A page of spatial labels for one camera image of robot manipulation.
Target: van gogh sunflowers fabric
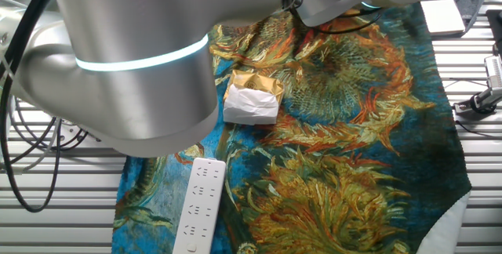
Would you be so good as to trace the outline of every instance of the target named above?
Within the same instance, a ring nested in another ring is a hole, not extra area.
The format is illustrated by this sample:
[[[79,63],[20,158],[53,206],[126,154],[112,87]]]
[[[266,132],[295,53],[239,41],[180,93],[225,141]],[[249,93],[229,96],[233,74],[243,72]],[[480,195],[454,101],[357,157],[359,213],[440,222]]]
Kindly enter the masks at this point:
[[[254,71],[286,85],[278,123],[220,117],[179,154],[129,158],[114,253],[172,252],[197,157],[228,167],[212,253],[415,253],[471,189],[419,5],[351,34],[319,34],[281,13],[210,37],[220,109],[232,70]]]

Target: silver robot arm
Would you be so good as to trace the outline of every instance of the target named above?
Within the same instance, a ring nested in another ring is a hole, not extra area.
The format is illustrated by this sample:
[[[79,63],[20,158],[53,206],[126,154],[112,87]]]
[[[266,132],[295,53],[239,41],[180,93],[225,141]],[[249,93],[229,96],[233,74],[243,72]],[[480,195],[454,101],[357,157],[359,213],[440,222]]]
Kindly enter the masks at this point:
[[[308,26],[358,3],[419,0],[304,0]],[[211,132],[218,101],[207,33],[247,25],[294,0],[57,0],[34,31],[13,94],[78,123],[125,154],[181,151]]]

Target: power outlet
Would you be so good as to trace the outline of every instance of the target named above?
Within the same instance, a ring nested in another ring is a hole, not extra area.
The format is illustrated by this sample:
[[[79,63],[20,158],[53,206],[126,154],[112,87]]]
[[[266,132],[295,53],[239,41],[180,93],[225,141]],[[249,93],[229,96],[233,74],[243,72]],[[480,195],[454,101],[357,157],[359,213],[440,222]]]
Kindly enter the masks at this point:
[[[194,160],[173,254],[211,252],[225,170],[223,161]]]

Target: crumpled paper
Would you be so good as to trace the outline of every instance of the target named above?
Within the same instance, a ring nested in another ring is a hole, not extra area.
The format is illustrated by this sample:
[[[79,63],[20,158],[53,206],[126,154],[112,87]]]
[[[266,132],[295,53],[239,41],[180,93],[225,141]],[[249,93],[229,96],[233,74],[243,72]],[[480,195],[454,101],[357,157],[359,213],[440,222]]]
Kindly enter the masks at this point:
[[[283,95],[284,85],[278,79],[234,70],[224,96],[224,122],[275,124]]]
[[[279,103],[271,93],[230,85],[223,108],[224,122],[270,125],[277,121]]]

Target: gold wrapper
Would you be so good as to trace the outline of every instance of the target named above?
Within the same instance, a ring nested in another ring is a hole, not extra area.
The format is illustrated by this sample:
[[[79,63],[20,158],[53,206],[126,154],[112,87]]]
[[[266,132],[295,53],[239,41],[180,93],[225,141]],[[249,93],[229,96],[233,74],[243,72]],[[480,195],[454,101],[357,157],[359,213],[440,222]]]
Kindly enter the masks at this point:
[[[237,88],[255,89],[266,93],[272,93],[275,95],[275,98],[277,98],[279,105],[284,96],[284,85],[277,78],[269,78],[259,74],[233,70],[230,81],[228,82],[227,91],[223,97],[224,101],[227,99],[230,85],[235,85]]]

